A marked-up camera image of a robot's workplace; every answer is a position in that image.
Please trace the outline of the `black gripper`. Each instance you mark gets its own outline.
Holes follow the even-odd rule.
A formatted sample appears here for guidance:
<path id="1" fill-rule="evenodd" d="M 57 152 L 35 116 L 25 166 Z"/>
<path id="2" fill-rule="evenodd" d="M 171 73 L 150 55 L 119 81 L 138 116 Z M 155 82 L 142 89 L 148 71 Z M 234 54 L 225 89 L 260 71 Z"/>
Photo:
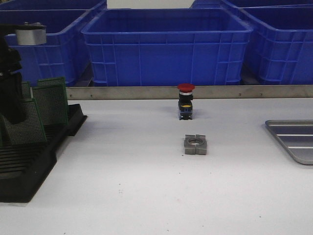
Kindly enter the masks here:
<path id="1" fill-rule="evenodd" d="M 22 107 L 22 75 L 11 74 L 22 68 L 21 57 L 17 50 L 8 46 L 5 36 L 15 33 L 12 24 L 0 25 L 0 113 L 11 123 L 25 120 Z"/>

